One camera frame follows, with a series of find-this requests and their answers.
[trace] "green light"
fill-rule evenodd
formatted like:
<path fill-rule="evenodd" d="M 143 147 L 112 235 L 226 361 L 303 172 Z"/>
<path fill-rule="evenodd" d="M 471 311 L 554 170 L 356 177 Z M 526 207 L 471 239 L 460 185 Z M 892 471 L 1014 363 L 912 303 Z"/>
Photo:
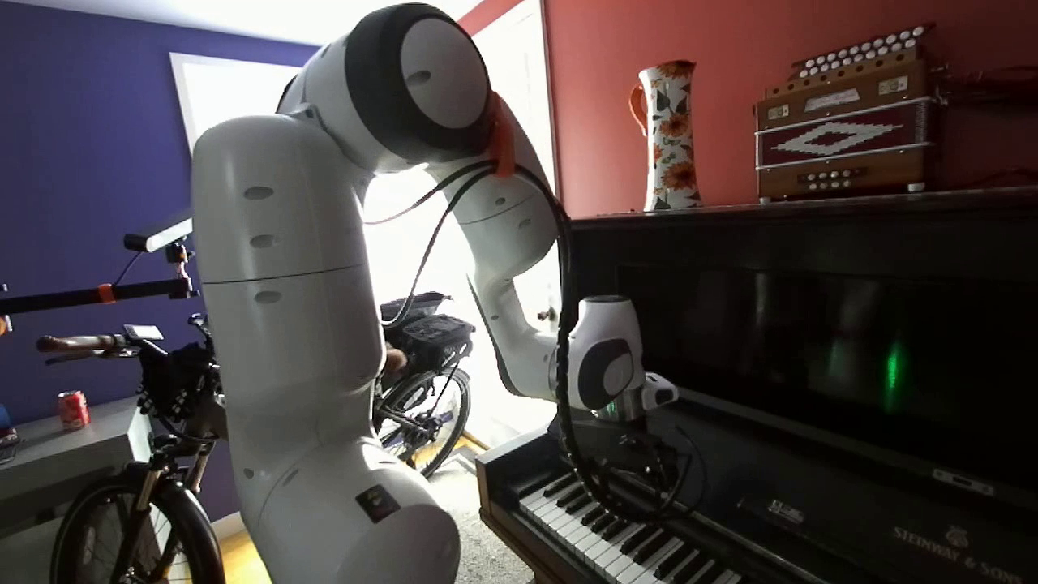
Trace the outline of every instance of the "green light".
<path fill-rule="evenodd" d="M 903 340 L 894 340 L 885 354 L 885 384 L 882 384 L 882 408 L 885 413 L 894 413 L 903 404 L 905 367 L 907 367 L 905 348 L 903 348 Z"/>

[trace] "ceiling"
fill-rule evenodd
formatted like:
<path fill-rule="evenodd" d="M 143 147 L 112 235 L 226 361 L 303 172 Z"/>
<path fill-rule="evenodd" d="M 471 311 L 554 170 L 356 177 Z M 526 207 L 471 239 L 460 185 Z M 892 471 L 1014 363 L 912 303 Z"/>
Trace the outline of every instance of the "ceiling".
<path fill-rule="evenodd" d="M 71 14 L 99 14 L 255 40 L 324 44 L 362 14 L 405 0 L 10 0 Z M 460 18 L 480 0 L 424 0 Z"/>

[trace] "red can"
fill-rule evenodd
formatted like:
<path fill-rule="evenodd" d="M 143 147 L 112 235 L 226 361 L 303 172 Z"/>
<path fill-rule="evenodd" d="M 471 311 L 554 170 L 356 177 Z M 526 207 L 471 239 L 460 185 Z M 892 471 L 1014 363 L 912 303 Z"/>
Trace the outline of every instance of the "red can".
<path fill-rule="evenodd" d="M 63 429 L 88 429 L 92 426 L 88 396 L 82 389 L 57 394 L 57 415 L 63 415 Z"/>

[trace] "bicycle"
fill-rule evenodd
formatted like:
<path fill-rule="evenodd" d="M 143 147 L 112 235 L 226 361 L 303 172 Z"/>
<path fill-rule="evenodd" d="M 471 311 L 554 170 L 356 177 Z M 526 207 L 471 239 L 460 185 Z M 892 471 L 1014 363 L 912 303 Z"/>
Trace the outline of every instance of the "bicycle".
<path fill-rule="evenodd" d="M 138 413 L 165 429 L 152 457 L 92 483 L 71 499 L 54 544 L 52 584 L 224 580 L 220 544 L 198 503 L 211 447 L 226 438 L 220 369 L 205 321 L 202 345 L 163 351 L 158 328 L 122 335 L 42 337 L 66 361 L 122 361 L 143 367 Z"/>
<path fill-rule="evenodd" d="M 472 324 L 439 315 L 447 296 L 424 291 L 380 304 L 387 345 L 405 367 L 387 369 L 372 394 L 372 429 L 381 447 L 424 477 L 451 457 L 471 415 Z"/>

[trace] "accordion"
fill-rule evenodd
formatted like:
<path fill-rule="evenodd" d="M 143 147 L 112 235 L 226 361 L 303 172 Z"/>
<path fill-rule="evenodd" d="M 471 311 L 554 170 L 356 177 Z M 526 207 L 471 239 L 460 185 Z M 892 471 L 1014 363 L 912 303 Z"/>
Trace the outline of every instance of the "accordion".
<path fill-rule="evenodd" d="M 916 190 L 930 177 L 934 81 L 926 27 L 795 66 L 757 103 L 763 200 Z"/>

